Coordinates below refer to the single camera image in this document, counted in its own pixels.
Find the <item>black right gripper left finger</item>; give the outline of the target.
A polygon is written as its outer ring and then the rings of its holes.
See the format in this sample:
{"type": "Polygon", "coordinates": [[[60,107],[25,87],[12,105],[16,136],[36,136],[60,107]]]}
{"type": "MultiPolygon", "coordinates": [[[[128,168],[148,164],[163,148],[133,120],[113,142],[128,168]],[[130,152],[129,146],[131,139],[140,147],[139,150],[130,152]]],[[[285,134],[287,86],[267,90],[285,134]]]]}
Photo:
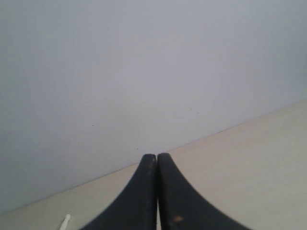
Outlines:
{"type": "Polygon", "coordinates": [[[155,230],[156,156],[145,154],[117,198],[85,230],[155,230]]]}

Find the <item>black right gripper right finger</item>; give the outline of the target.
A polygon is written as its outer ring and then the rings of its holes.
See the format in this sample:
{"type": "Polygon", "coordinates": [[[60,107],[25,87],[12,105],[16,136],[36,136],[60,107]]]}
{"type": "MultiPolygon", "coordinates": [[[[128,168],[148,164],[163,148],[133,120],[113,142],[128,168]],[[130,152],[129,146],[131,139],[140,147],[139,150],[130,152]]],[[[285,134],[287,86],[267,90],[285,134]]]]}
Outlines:
{"type": "Polygon", "coordinates": [[[157,156],[158,203],[163,230],[247,230],[202,197],[168,153],[157,156]]]}

